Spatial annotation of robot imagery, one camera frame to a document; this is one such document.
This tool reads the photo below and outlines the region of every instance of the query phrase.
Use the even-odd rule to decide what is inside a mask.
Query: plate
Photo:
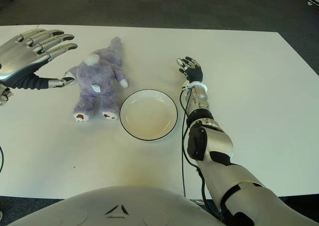
[[[120,120],[124,129],[140,140],[157,140],[167,135],[177,122],[174,101],[158,90],[141,90],[123,103]]]

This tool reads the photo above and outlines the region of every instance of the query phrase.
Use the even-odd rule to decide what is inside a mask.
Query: teddy bear paw
[[[107,120],[116,120],[118,118],[118,115],[113,112],[103,112],[102,114]]]
[[[89,119],[89,117],[84,113],[75,113],[73,117],[77,122],[84,122]]]

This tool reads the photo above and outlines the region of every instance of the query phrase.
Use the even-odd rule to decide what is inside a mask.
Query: plush toy
[[[73,77],[81,88],[80,100],[74,108],[76,121],[87,121],[93,115],[96,98],[101,98],[102,115],[105,119],[114,120],[119,116],[114,80],[123,88],[128,81],[123,74],[122,44],[118,37],[112,39],[109,47],[89,54],[78,66],[69,69],[66,76]]]

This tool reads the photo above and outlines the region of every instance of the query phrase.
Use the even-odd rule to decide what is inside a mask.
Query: silver robot hand
[[[74,43],[54,47],[73,38],[61,30],[38,28],[15,36],[0,46],[0,84],[10,88],[47,89],[72,83],[72,77],[41,78],[34,73],[57,56],[76,49]]]

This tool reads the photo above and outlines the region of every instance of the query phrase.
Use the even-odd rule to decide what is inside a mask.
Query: tabletop
[[[119,36],[127,89],[119,103],[142,89],[169,95],[178,108],[175,128],[157,141],[129,135],[119,120],[96,114],[78,123],[72,110],[79,87],[19,90],[0,108],[4,168],[0,194],[68,198],[109,186],[138,185],[183,194],[178,97],[185,81],[176,58],[201,64],[215,120],[231,137],[232,162],[251,171],[279,196],[319,193],[319,78],[276,32],[130,28],[74,25],[0,26],[0,44],[41,27],[75,35],[78,49],[37,73],[60,78],[83,57]],[[185,165],[186,196],[201,198],[197,172]]]

